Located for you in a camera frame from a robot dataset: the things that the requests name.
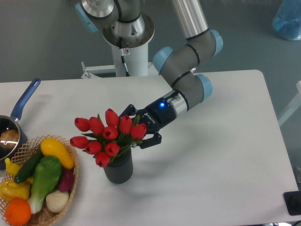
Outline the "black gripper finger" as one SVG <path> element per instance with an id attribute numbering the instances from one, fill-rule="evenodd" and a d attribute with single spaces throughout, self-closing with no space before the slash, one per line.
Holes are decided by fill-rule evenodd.
<path id="1" fill-rule="evenodd" d="M 130 146 L 133 148 L 140 147 L 141 149 L 145 149 L 155 145 L 159 145 L 161 141 L 162 141 L 162 136 L 158 132 L 155 132 L 151 138 L 132 142 Z"/>
<path id="2" fill-rule="evenodd" d="M 121 119 L 123 116 L 133 116 L 133 118 L 131 118 L 133 124 L 138 124 L 139 120 L 140 120 L 140 115 L 137 114 L 137 109 L 134 107 L 133 104 L 129 104 L 125 110 L 119 115 L 119 118 Z"/>

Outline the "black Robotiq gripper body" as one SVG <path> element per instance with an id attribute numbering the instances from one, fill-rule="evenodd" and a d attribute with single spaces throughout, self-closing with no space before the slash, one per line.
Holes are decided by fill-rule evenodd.
<path id="1" fill-rule="evenodd" d="M 176 112 L 166 98 L 159 98 L 137 111 L 139 123 L 146 125 L 146 134 L 154 134 L 176 119 Z"/>

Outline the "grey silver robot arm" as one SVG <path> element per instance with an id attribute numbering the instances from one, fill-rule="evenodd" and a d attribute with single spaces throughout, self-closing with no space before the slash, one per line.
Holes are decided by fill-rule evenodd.
<path id="1" fill-rule="evenodd" d="M 171 91 L 141 110 L 129 105 L 123 112 L 133 124 L 143 123 L 140 137 L 120 138 L 120 148 L 147 148 L 161 142 L 159 130 L 203 102 L 212 93 L 210 80 L 194 75 L 192 69 L 216 55 L 223 46 L 219 33 L 209 29 L 197 0 L 174 0 L 187 44 L 175 51 L 162 48 L 151 61 L 148 44 L 154 34 L 151 18 L 141 11 L 138 0 L 80 0 L 78 17 L 90 32 L 101 31 L 110 44 L 116 76 L 146 76 L 152 65 L 171 87 Z"/>

